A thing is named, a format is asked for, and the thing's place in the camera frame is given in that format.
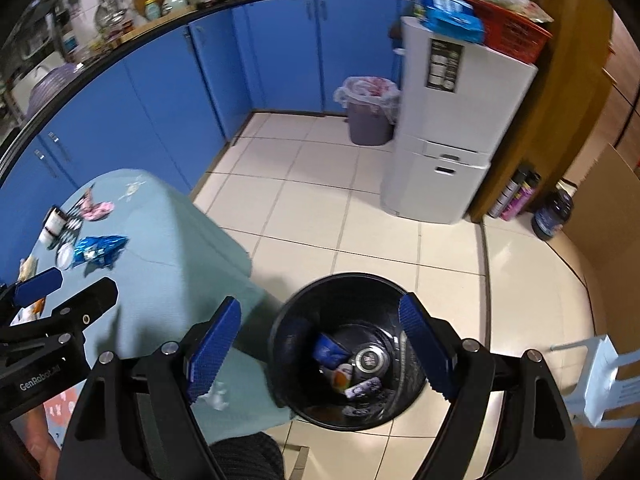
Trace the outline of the person's left hand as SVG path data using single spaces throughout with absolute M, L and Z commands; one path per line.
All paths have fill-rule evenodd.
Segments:
M 25 445 L 39 464 L 40 477 L 44 480 L 55 480 L 60 449 L 49 434 L 47 421 L 36 412 L 27 413 Z

